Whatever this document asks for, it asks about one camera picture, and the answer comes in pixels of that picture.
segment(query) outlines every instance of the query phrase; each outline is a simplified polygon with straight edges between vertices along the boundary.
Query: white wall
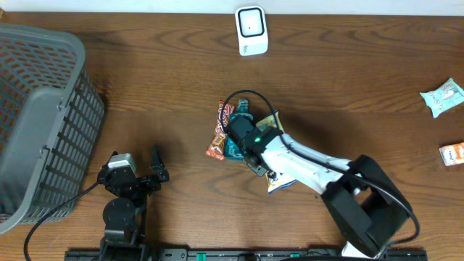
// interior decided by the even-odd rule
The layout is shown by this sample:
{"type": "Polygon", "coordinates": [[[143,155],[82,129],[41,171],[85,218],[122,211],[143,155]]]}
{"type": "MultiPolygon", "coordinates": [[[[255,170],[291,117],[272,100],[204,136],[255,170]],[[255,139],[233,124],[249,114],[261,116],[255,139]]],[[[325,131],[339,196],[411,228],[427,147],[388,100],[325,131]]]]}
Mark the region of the white wall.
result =
{"type": "Polygon", "coordinates": [[[5,11],[230,14],[258,4],[268,14],[464,15],[464,0],[0,0],[5,11]]]}

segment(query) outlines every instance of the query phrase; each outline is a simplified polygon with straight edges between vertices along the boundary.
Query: orange and white box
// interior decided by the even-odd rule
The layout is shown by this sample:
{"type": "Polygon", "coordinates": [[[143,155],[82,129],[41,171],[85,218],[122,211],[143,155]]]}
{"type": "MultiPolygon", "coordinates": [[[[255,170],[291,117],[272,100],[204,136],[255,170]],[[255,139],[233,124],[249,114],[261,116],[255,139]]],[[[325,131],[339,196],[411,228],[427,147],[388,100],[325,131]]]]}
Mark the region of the orange and white box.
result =
{"type": "Polygon", "coordinates": [[[464,142],[443,146],[440,148],[440,154],[446,166],[464,163],[464,142]]]}

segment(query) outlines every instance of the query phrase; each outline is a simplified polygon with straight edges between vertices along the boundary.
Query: snack package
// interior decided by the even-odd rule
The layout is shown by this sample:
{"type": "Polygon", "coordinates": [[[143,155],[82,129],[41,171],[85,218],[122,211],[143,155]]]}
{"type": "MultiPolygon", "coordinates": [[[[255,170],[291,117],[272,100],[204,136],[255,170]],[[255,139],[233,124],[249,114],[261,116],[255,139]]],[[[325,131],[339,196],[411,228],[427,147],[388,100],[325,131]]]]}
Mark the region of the snack package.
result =
{"type": "MultiPolygon", "coordinates": [[[[206,155],[214,157],[218,160],[224,160],[224,145],[227,139],[227,134],[224,133],[224,130],[220,124],[220,112],[223,109],[224,101],[219,101],[219,110],[217,111],[217,124],[215,128],[215,134],[212,137],[212,141],[208,149],[206,150],[206,155]]],[[[229,123],[229,117],[232,112],[235,110],[235,106],[227,104],[224,108],[223,113],[223,123],[224,127],[229,123]]]]}
{"type": "Polygon", "coordinates": [[[464,163],[464,142],[440,148],[444,164],[453,166],[464,163]]]}
{"type": "MultiPolygon", "coordinates": [[[[281,131],[285,133],[282,127],[282,123],[278,118],[278,110],[275,110],[274,113],[275,113],[275,116],[277,117],[278,125],[281,127],[281,131]]],[[[274,116],[272,113],[270,113],[264,119],[256,123],[256,127],[258,127],[261,131],[265,130],[268,126],[277,128],[276,121],[274,120],[274,116]]],[[[265,174],[266,179],[268,180],[268,193],[269,194],[272,194],[274,191],[277,191],[279,189],[284,189],[286,187],[289,187],[297,182],[295,178],[285,173],[275,173],[275,175],[273,175],[274,178],[269,178],[269,172],[270,171],[268,171],[265,174]]]]}
{"type": "Polygon", "coordinates": [[[464,91],[452,78],[447,80],[437,90],[420,93],[420,95],[426,101],[426,105],[432,110],[434,118],[438,117],[442,112],[464,102],[464,91]]]}
{"type": "MultiPolygon", "coordinates": [[[[237,110],[231,115],[231,121],[238,115],[243,115],[249,118],[250,120],[253,120],[253,115],[251,115],[248,112],[248,110],[248,100],[239,99],[239,103],[237,104],[237,110]]],[[[224,156],[227,160],[244,160],[244,155],[240,152],[239,147],[230,138],[227,139],[227,143],[225,144],[224,156]]]]}

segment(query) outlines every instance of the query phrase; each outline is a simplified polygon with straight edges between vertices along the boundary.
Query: gray plastic basket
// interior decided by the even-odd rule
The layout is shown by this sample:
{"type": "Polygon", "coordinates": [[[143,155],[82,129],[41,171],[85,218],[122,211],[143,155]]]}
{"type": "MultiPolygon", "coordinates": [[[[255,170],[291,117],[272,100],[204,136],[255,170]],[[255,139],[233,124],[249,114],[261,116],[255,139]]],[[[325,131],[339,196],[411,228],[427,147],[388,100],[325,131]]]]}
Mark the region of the gray plastic basket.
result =
{"type": "Polygon", "coordinates": [[[0,25],[0,234],[37,222],[82,186],[104,116],[85,59],[69,33],[0,25]]]}

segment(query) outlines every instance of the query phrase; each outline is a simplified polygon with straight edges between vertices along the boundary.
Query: wood grain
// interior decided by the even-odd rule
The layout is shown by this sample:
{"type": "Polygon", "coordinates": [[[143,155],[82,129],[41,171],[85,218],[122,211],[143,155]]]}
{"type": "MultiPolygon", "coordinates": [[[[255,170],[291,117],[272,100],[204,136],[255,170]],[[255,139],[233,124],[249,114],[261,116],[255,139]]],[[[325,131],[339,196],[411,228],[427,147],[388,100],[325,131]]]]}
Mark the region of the wood grain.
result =
{"type": "MultiPolygon", "coordinates": [[[[192,248],[305,248],[344,240],[314,191],[301,184],[268,195],[244,165],[204,155],[219,99],[252,88],[280,109],[288,133],[337,157],[376,159],[408,198],[429,259],[464,255],[464,166],[438,148],[464,140],[464,109],[433,119],[419,91],[453,77],[464,85],[460,17],[268,15],[267,54],[240,57],[231,15],[8,13],[7,22],[74,33],[107,118],[84,187],[113,150],[149,174],[159,144],[171,182],[149,201],[148,241],[192,248]]],[[[264,104],[247,96],[257,117],[264,104]]],[[[34,260],[99,247],[103,187],[65,220],[40,227],[34,260]]],[[[30,225],[0,236],[3,260],[21,260],[30,225]]],[[[413,232],[409,221],[398,237],[413,232]]]]}

